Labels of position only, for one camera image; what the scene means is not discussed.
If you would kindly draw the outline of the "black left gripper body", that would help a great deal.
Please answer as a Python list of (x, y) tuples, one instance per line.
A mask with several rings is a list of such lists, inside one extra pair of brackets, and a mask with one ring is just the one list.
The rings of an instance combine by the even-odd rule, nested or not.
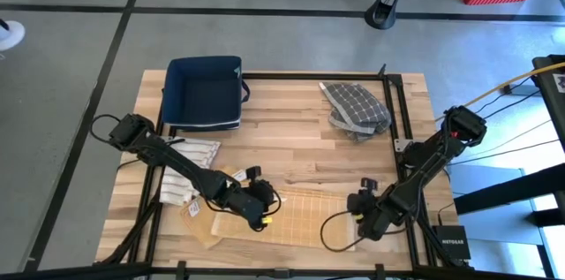
[(271, 215), (269, 207), (275, 203), (277, 193), (266, 180), (254, 180), (247, 187), (232, 184), (227, 192), (227, 208), (243, 217), (253, 231), (267, 227), (264, 219)]

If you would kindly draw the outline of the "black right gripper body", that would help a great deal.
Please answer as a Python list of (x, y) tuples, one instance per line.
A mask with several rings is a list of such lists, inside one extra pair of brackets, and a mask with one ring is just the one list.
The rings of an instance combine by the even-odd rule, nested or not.
[(378, 198), (367, 190), (349, 194), (346, 207), (355, 216), (358, 235), (361, 238), (378, 241), (385, 235), (391, 224), (390, 217), (381, 207)]

